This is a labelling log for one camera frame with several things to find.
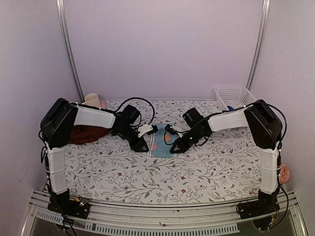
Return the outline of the blue patterned towel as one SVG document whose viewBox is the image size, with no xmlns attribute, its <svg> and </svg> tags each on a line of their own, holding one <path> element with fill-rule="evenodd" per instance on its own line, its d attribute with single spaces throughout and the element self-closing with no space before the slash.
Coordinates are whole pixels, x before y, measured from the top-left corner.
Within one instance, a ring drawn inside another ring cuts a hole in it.
<svg viewBox="0 0 315 236">
<path fill-rule="evenodd" d="M 179 137 L 169 132 L 165 134 L 167 123 L 157 123 L 158 131 L 151 136 L 148 155 L 152 158 L 173 158 L 176 154 L 170 153 L 171 146 Z"/>
</svg>

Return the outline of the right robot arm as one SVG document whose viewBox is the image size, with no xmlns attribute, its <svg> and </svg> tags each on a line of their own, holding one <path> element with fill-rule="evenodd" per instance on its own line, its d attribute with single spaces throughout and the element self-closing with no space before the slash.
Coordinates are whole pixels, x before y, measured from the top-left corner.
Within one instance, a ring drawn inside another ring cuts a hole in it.
<svg viewBox="0 0 315 236">
<path fill-rule="evenodd" d="M 260 99 L 235 110 L 221 111 L 202 116 L 196 108 L 184 113 L 190 127 L 188 131 L 170 144 L 170 153 L 185 153 L 200 139 L 222 130 L 247 127 L 258 148 L 261 160 L 261 184 L 254 210 L 265 214 L 276 202 L 280 190 L 282 140 L 287 123 L 276 115 L 278 108 Z"/>
</svg>

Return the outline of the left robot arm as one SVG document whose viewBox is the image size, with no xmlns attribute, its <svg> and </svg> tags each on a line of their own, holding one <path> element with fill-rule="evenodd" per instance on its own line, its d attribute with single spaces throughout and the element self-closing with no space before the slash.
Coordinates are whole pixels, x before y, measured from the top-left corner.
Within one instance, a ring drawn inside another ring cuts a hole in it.
<svg viewBox="0 0 315 236">
<path fill-rule="evenodd" d="M 148 145 L 142 134 L 131 126 L 138 114 L 138 110 L 131 105 L 116 112 L 71 103 L 64 98 L 55 101 L 42 119 L 38 135 L 46 148 L 44 160 L 48 165 L 52 202 L 62 213 L 70 213 L 73 209 L 65 174 L 65 147 L 69 143 L 73 127 L 85 125 L 110 129 L 114 135 L 128 141 L 134 152 L 148 152 Z"/>
</svg>

